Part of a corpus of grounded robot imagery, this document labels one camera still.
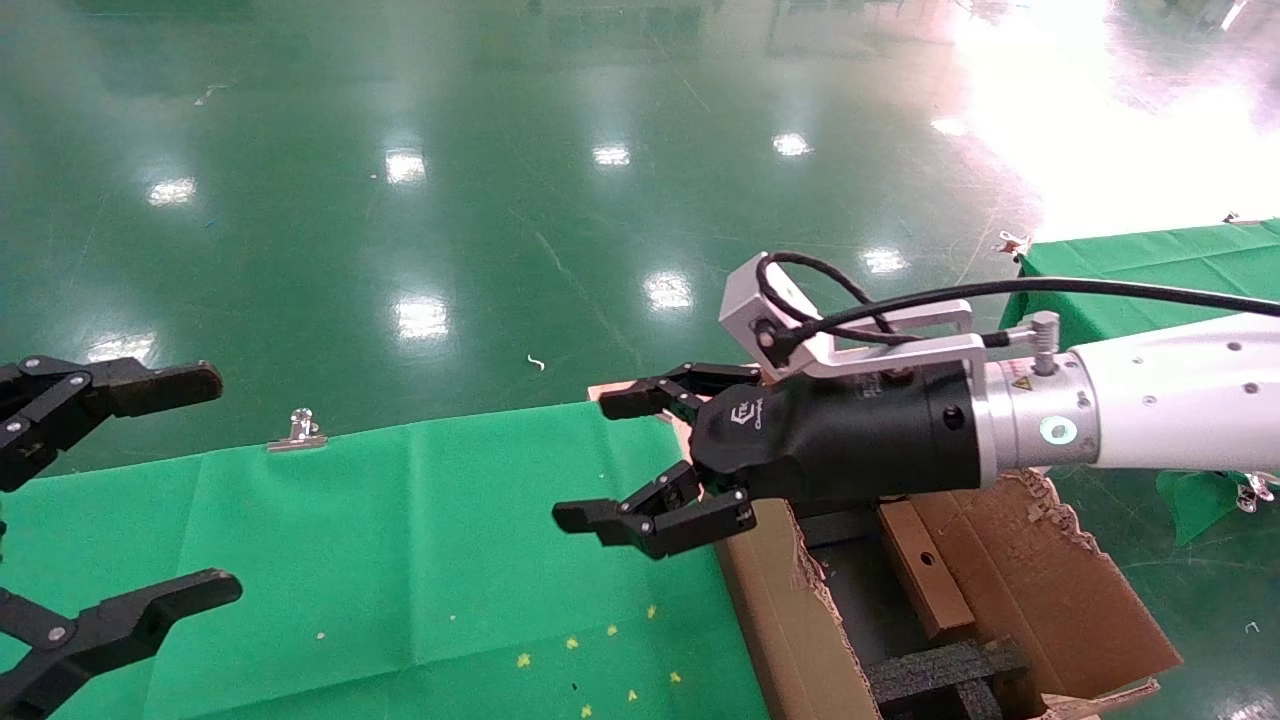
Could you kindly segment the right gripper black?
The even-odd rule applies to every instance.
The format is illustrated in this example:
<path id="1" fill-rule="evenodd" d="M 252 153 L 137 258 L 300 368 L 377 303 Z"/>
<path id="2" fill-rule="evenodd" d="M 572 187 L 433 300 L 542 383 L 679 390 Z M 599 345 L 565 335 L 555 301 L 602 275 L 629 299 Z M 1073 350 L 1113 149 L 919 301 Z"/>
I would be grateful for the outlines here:
<path id="1" fill-rule="evenodd" d="M 696 420 L 694 464 L 676 462 L 623 500 L 556 503 L 557 527 L 660 560 L 753 530 L 753 498 L 863 501 L 986 482 L 960 363 L 923 366 L 905 380 L 762 380 L 755 366 L 685 363 L 602 392 L 609 420 Z"/>

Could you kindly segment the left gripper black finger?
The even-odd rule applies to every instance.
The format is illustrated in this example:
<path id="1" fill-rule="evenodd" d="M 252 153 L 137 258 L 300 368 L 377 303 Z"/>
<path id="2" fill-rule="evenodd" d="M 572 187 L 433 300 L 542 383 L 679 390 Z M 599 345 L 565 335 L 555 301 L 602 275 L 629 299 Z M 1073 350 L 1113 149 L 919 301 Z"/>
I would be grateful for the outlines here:
<path id="1" fill-rule="evenodd" d="M 136 357 L 78 364 L 28 356 L 1 369 L 1 489 L 15 492 L 109 418 L 145 416 L 220 398 L 200 361 L 150 369 Z"/>
<path id="2" fill-rule="evenodd" d="M 180 620 L 234 603 L 239 579 L 202 570 L 118 594 L 65 618 L 9 589 L 1 630 L 27 653 L 1 675 L 5 719 L 47 719 L 86 684 L 154 657 Z"/>

